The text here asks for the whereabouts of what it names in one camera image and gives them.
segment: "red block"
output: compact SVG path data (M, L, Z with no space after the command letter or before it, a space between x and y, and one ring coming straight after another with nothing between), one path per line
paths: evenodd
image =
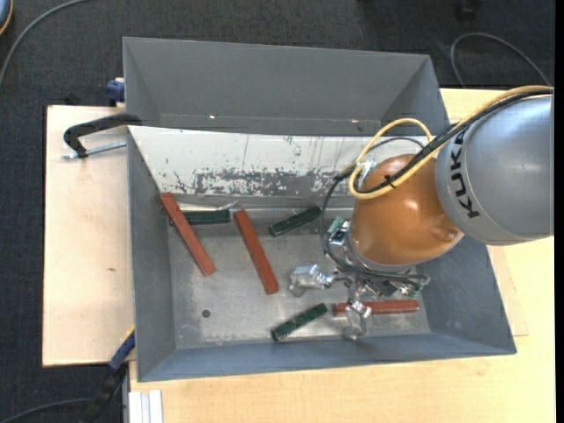
M405 312L416 312L419 310L417 300L387 300L387 301L363 301L365 306L372 309L373 315L398 314ZM333 306L333 315L340 316L345 314L346 302Z
M205 276L212 274L215 271L215 266L213 266L212 260L208 257L200 240L196 237L194 230L192 230L192 227L182 214L173 195L171 193L161 194L160 201L165 207L168 216L173 221L174 226L178 229L178 233L186 243L202 274Z
M249 215L244 210L236 211L233 214L235 223L239 227L241 237L245 241L245 246L250 253L250 258L255 265L256 272L263 282L264 291L266 294L273 294L278 291L279 285L272 271L271 264L266 258L266 255L261 246L258 236L256 236L255 228L250 221Z

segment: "white cable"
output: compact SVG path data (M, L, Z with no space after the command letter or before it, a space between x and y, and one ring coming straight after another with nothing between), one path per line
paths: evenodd
M75 4L82 4L84 2L91 2L93 0L72 0L70 2L67 2L65 4L60 4L58 6L56 6L55 8L50 9L47 12L44 12L43 14L41 14L36 20L34 20L31 24L29 24L26 29L21 32L21 34L18 36L18 38L14 41L13 45L10 48L10 51L8 52L8 55L6 56L6 59L4 61L4 65L2 66L2 69L0 70L0 90L2 89L2 83L4 82L4 77L6 75L6 71L8 70L8 65L10 64L10 60L14 55L14 52L16 51L16 48L18 48L18 45L20 42L22 42L22 40L26 37L26 35L40 22L42 22L43 20L45 20L47 17L51 16L52 14L55 14L56 12L59 12L60 10L63 10L65 8L69 8L70 6L74 6Z
M543 74L542 70L539 69L538 66L525 53L523 53L517 47L509 44L507 41L503 40L502 38L498 38L497 36L493 36L492 34L476 32L476 33L467 33L467 34L463 34L461 36L458 36L456 38L456 40L450 46L450 65L452 66L452 69L454 70L455 75L456 75L456 79L458 80L458 82L460 83L462 88L465 88L466 85L464 84L464 82L460 78L460 74L458 73L458 68L455 64L455 51L456 51L456 45L458 44L458 42L460 42L462 39L465 39L465 38L486 38L486 39L490 39L492 41L497 41L500 44L503 44L505 47L510 48L515 53L517 53L520 57L522 57L522 59L525 60L527 62L527 64L529 64L529 66L532 67L535 70L535 72L537 72L537 74L542 78L542 80L545 82L545 84L547 86L551 86L550 81L548 80L548 78L546 78L545 74Z

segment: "gray bin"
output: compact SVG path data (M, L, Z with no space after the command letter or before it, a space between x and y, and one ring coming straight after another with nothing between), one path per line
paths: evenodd
M399 116L418 117L435 133L447 123L426 56L137 39L124 41L124 54L127 109L145 125L366 137ZM414 128L397 133L419 135ZM217 267L203 277L169 225L152 159L132 135L128 162L140 381L516 351L486 247L472 239L418 266L432 278L419 297L419 312L380 315L356 342L340 337L342 319L326 315L274 343L269 330L285 319L319 302L345 301L340 284L301 298L288 292L295 266L319 257L323 268L330 265L323 263L316 223L272 238L266 227L291 205L266 197L249 207L280 283L270 296L233 222L197 226ZM186 199L176 192L179 201ZM319 204L319 197L294 206L305 204ZM353 201L342 197L339 206L346 216Z

